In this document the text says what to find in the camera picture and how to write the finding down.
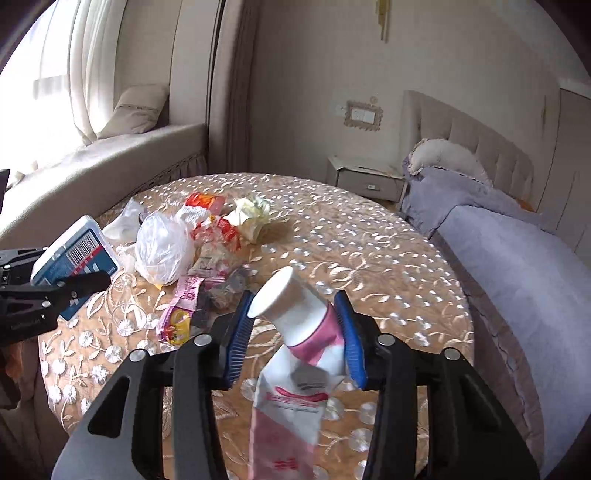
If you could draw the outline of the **blue white carton box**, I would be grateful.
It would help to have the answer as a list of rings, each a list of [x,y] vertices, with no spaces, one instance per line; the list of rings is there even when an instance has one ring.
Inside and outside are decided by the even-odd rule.
[[[66,292],[66,280],[77,275],[90,275],[91,280],[96,280],[96,272],[104,272],[112,277],[119,267],[116,255],[97,222],[89,215],[83,215],[35,261],[30,283],[33,286],[62,285],[59,299],[50,300],[49,312],[55,319],[61,316],[69,321],[98,291],[86,289]]]

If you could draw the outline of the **pink white squeeze tube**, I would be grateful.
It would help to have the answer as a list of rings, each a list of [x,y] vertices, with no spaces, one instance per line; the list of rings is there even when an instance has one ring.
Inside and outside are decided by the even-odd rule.
[[[286,266],[256,293],[249,317],[270,321],[283,339],[256,383],[249,478],[311,479],[325,407],[346,376],[335,307]]]

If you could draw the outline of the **dark plastic wrapper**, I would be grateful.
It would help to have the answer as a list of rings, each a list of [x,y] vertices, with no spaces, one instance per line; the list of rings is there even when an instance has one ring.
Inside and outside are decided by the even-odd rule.
[[[218,314],[228,313],[238,305],[243,291],[249,285],[249,273],[243,267],[233,271],[228,278],[211,277],[199,287],[197,307],[191,316],[191,325],[208,329]]]

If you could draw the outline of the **white plastic bag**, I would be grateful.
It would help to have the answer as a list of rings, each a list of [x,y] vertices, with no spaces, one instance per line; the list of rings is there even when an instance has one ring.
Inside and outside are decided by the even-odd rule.
[[[193,263],[194,246],[186,225],[161,212],[149,214],[135,242],[135,269],[161,288],[185,275]]]

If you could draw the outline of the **gold embroidered tablecloth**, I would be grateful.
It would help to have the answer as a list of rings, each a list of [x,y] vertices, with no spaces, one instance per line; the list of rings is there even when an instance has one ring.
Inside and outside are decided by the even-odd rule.
[[[439,353],[456,347],[473,359],[473,325],[451,266],[436,247],[383,206],[311,180],[263,174],[217,174],[181,179],[137,193],[148,212],[172,216],[194,192],[222,195],[229,204],[266,198],[273,223],[259,243],[242,240],[239,255],[256,291],[276,270],[294,268],[322,297],[346,290],[356,311],[411,347]],[[114,286],[88,300],[70,321],[39,340],[48,404],[62,430],[82,415],[135,347],[169,350],[156,324],[173,297],[137,273],[118,273]],[[249,423],[260,370],[281,345],[266,320],[254,322],[242,377],[214,392],[214,410],[229,478],[246,479]],[[315,478],[362,479],[377,395],[342,381],[332,393],[315,449]]]

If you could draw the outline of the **white sheer curtain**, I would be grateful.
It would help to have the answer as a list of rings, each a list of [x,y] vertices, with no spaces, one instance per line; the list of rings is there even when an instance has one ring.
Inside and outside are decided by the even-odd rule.
[[[113,111],[123,1],[56,1],[1,73],[1,167],[21,179],[94,143]]]

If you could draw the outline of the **red white crumpled wrapper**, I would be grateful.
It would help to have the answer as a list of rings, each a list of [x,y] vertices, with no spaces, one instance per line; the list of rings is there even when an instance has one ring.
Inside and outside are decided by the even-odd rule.
[[[242,248],[238,229],[221,216],[209,216],[190,232],[195,246],[195,261],[189,275],[227,277],[240,263]]]

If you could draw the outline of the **beige throw pillow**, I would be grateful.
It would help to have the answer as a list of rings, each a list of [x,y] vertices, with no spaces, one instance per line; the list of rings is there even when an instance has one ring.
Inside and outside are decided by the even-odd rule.
[[[120,135],[142,134],[151,130],[169,95],[164,84],[137,85],[127,88],[120,96],[111,118],[98,133],[98,139]]]

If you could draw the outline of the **crumpled cream paper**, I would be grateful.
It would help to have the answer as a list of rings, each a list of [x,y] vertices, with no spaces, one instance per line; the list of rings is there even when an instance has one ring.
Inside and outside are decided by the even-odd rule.
[[[273,221],[273,202],[260,196],[235,198],[235,207],[224,219],[249,243],[256,244],[260,233]]]

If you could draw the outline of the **beige wardrobe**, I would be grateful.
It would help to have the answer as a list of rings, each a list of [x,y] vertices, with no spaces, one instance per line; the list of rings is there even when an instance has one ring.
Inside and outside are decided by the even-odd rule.
[[[539,205],[544,229],[590,261],[590,100],[560,94],[558,133]]]

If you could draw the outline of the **beige bedside table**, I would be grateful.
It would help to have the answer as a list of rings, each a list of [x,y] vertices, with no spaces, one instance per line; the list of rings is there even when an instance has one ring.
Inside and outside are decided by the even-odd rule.
[[[329,156],[325,183],[356,195],[398,203],[405,177],[388,163],[370,158]]]

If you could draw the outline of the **beige tufted headboard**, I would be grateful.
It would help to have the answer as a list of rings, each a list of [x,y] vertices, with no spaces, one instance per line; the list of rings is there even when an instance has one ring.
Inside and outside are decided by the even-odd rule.
[[[470,150],[496,188],[533,199],[534,166],[514,143],[470,115],[418,91],[406,90],[399,128],[399,159],[424,139],[445,139]]]

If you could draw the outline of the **white fluffy pillow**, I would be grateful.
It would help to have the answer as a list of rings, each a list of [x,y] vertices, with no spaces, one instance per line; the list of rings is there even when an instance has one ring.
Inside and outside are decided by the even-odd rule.
[[[466,147],[446,139],[424,139],[408,155],[408,173],[418,175],[425,168],[441,168],[493,186],[484,166]]]

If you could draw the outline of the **framed wall switch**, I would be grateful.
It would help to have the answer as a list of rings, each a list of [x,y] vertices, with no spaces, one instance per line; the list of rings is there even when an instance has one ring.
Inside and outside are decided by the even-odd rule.
[[[344,125],[363,131],[377,132],[381,129],[384,111],[378,105],[359,101],[346,102]]]

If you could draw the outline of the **gold wall ornament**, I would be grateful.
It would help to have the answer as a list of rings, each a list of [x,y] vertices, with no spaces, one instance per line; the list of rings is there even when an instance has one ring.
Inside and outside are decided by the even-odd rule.
[[[387,43],[389,39],[391,7],[391,0],[376,1],[376,14],[378,25],[380,27],[380,39],[384,43]]]

